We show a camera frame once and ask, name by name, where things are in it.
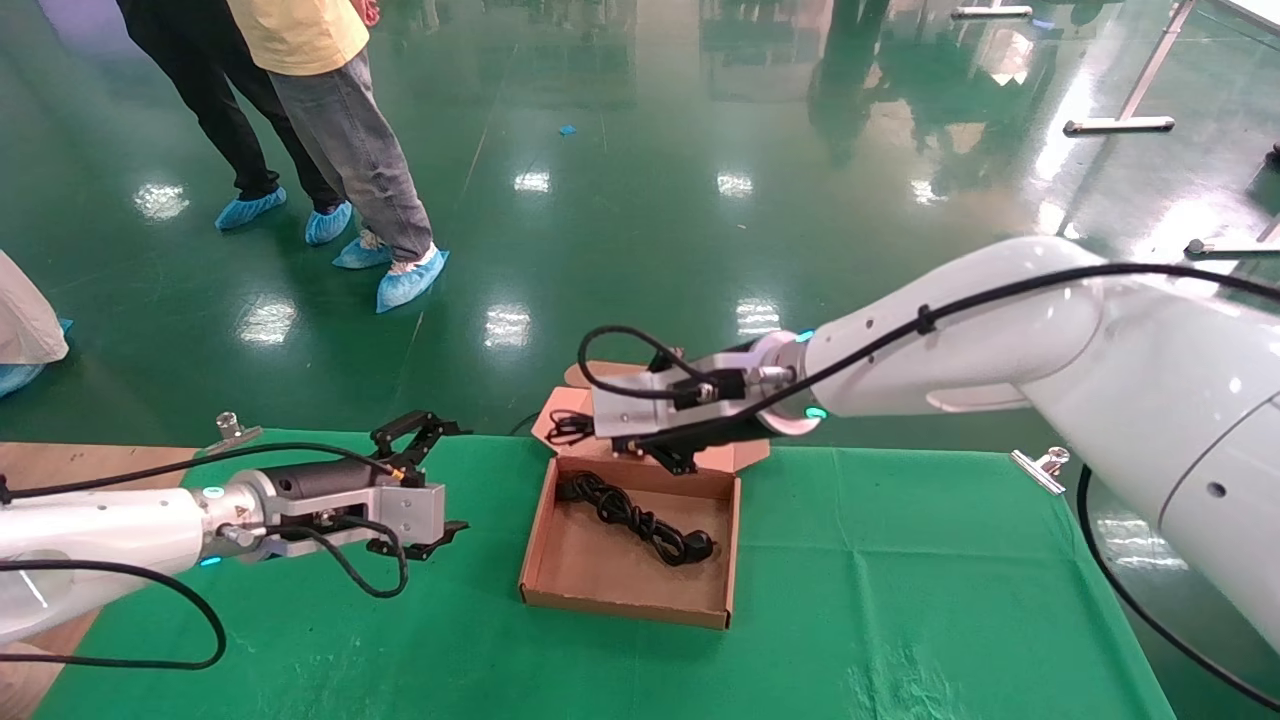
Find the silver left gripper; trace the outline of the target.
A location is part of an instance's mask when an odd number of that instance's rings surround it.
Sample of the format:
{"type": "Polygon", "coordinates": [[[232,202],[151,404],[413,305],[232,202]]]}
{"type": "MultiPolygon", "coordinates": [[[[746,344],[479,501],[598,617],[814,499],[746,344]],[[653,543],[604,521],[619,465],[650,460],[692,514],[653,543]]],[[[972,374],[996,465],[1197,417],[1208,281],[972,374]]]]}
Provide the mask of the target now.
{"type": "MultiPolygon", "coordinates": [[[[435,413],[406,413],[370,433],[370,459],[402,473],[417,471],[442,438],[471,433],[435,413]]],[[[425,562],[470,528],[466,521],[445,521],[443,486],[406,487],[355,460],[260,468],[255,471],[255,491],[262,515],[255,523],[262,530],[255,547],[257,560],[321,552],[316,541],[296,529],[311,527],[335,546],[367,542],[365,548],[371,553],[425,562]],[[367,528],[346,527],[339,521],[343,516],[384,525],[403,546],[394,547],[367,528]]]]}

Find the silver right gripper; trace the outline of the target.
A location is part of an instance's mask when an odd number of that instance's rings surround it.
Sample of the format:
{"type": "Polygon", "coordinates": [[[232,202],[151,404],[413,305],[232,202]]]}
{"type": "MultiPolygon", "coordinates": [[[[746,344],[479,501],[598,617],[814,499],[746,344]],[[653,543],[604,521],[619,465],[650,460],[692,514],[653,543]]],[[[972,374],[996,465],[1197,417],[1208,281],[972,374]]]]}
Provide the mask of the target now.
{"type": "MultiPolygon", "coordinates": [[[[612,438],[611,451],[616,457],[648,457],[648,441],[637,436],[658,434],[730,416],[762,398],[759,389],[745,387],[748,370],[760,365],[762,359],[763,350],[746,343],[690,360],[691,366],[719,382],[716,400],[707,404],[696,400],[634,398],[591,384],[596,434],[612,438]]],[[[625,389],[694,389],[699,384],[659,354],[653,354],[644,364],[591,360],[590,373],[598,380],[625,389]]],[[[690,445],[652,446],[652,457],[673,477],[696,474],[699,452],[700,448],[690,445]]]]}

